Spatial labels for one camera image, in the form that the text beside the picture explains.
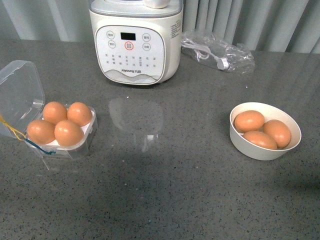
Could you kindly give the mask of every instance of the open container lid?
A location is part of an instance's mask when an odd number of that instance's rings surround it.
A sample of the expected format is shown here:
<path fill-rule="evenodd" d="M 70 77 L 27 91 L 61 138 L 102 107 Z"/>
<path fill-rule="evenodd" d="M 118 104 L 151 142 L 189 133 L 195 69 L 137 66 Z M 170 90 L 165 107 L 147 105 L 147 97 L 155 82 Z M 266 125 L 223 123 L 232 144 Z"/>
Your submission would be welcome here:
<path fill-rule="evenodd" d="M 33 62 L 15 60 L 0 70 L 0 103 L 0 116 L 22 133 L 26 133 L 31 121 L 39 118 L 45 94 Z M 0 134 L 16 137 L 3 123 Z"/>
<path fill-rule="evenodd" d="M 89 0 L 89 8 L 96 14 L 132 17 L 132 18 L 165 18 L 180 13 L 182 0 L 171 0 L 169 5 L 154 9 L 144 5 L 142 0 Z"/>

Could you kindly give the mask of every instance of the clear plastic bag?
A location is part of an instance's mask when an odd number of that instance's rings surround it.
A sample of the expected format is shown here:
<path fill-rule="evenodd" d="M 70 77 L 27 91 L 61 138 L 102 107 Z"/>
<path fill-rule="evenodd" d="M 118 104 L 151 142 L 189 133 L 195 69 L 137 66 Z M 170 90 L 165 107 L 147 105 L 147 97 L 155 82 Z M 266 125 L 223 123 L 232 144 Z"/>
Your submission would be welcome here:
<path fill-rule="evenodd" d="M 229 73 L 245 74 L 255 69 L 254 56 L 244 44 L 234 46 L 205 30 L 183 32 L 181 51 L 200 64 Z"/>

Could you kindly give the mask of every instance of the brown egg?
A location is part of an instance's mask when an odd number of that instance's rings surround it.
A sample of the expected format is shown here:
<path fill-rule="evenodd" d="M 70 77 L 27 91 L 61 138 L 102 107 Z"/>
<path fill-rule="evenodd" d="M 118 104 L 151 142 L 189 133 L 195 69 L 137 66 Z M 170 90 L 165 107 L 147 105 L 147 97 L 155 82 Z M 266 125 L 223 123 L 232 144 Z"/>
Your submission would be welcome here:
<path fill-rule="evenodd" d="M 259 147 L 271 150 L 277 150 L 277 143 L 269 135 L 261 131 L 248 131 L 243 134 L 243 137 L 250 143 Z"/>
<path fill-rule="evenodd" d="M 75 102 L 68 108 L 67 117 L 80 127 L 83 127 L 91 122 L 92 112 L 84 103 Z"/>
<path fill-rule="evenodd" d="M 47 103 L 43 109 L 43 119 L 48 122 L 57 125 L 62 120 L 67 120 L 67 109 L 66 107 L 57 101 Z"/>
<path fill-rule="evenodd" d="M 62 120 L 55 126 L 54 136 L 60 146 L 69 147 L 78 144 L 83 139 L 84 132 L 73 121 Z"/>
<path fill-rule="evenodd" d="M 258 131 L 265 123 L 265 117 L 258 111 L 247 110 L 239 113 L 234 120 L 235 129 L 239 133 Z"/>
<path fill-rule="evenodd" d="M 55 140 L 55 126 L 46 120 L 38 119 L 29 123 L 27 137 L 35 144 L 48 144 Z"/>
<path fill-rule="evenodd" d="M 291 139 L 290 129 L 280 120 L 267 121 L 263 126 L 263 132 L 272 137 L 280 149 L 285 148 Z"/>

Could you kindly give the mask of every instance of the yellow string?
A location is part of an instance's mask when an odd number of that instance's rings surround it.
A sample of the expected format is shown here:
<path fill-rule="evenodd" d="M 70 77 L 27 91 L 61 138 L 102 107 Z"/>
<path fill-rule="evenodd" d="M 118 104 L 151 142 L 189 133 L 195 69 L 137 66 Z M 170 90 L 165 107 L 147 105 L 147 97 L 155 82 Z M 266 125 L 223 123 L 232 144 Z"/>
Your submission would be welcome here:
<path fill-rule="evenodd" d="M 15 129 L 14 127 L 10 126 L 10 125 L 6 122 L 6 120 L 4 120 L 4 118 L 1 116 L 1 114 L 0 114 L 0 122 L 3 123 L 3 125 L 7 126 L 7 128 L 10 129 L 10 130 L 14 133 L 15 137 L 16 137 L 18 140 L 20 140 L 20 141 L 24 141 L 24 140 L 25 140 L 26 135 L 24 135 L 22 132 L 20 132 L 19 130 Z"/>

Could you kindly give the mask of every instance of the digital display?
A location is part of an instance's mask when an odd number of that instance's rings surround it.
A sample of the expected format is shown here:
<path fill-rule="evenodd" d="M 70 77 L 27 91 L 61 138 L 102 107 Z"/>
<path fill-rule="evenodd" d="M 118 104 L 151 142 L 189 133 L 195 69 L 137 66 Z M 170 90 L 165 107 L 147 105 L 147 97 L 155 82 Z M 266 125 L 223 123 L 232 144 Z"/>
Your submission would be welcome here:
<path fill-rule="evenodd" d="M 121 39 L 135 41 L 136 34 L 135 33 L 128 33 L 128 32 L 121 32 Z"/>

